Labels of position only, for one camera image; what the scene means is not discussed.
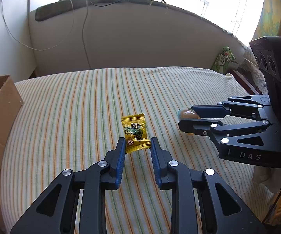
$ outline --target wall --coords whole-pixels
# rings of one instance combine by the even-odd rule
[[[281,36],[281,0],[264,0],[253,40],[262,36]]]
[[[12,34],[31,45],[28,17],[28,0],[3,0],[4,15]],[[7,32],[0,4],[0,75],[10,74],[17,82],[28,79],[36,67],[32,50],[17,43]]]
[[[59,46],[38,52],[41,75],[89,69],[81,30],[86,7],[75,10],[73,30]],[[42,22],[31,11],[33,46],[54,46],[70,31],[72,11]],[[237,61],[243,46],[221,28],[195,15],[165,7],[124,2],[107,7],[89,6],[84,39],[92,69],[114,67],[188,66],[211,68],[218,52],[229,46]]]

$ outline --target mattress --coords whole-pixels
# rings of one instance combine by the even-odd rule
[[[273,194],[252,181],[253,166],[219,159],[208,137],[186,135],[177,125],[181,108],[248,95],[232,75],[186,67],[110,68],[34,78],[16,87],[24,105],[1,172],[7,233],[62,170],[80,171],[104,159],[124,137],[121,117],[138,113],[145,114],[148,137],[156,136],[174,159],[195,170],[215,169],[259,219],[266,215]],[[225,117],[224,122],[249,121]],[[155,184],[150,150],[128,154],[120,188],[106,191],[108,233],[169,233],[171,201],[171,191]]]

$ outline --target yellow candy wrapper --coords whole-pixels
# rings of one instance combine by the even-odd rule
[[[146,133],[146,120],[143,113],[121,118],[126,139],[126,153],[139,149],[149,149],[150,140]]]

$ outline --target blue gripper pad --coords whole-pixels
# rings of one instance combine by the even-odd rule
[[[122,180],[125,160],[125,138],[120,137],[114,150],[107,152],[105,161],[109,163],[109,170],[102,174],[101,182],[106,190],[117,190]]]
[[[152,166],[154,169],[156,184],[158,185],[158,188],[161,188],[161,186],[162,186],[161,167],[160,167],[158,154],[157,154],[157,148],[158,148],[158,150],[161,150],[161,148],[160,148],[158,140],[156,141],[154,138],[156,138],[156,137],[151,138],[150,154],[151,154],[151,160],[152,160]]]
[[[120,150],[120,154],[118,157],[118,164],[117,164],[117,168],[116,168],[115,186],[117,189],[119,188],[119,185],[121,184],[124,160],[125,160],[125,138],[123,138],[123,139],[124,139],[124,141],[122,143],[120,142],[120,139],[119,139],[118,144],[117,144],[118,150]]]

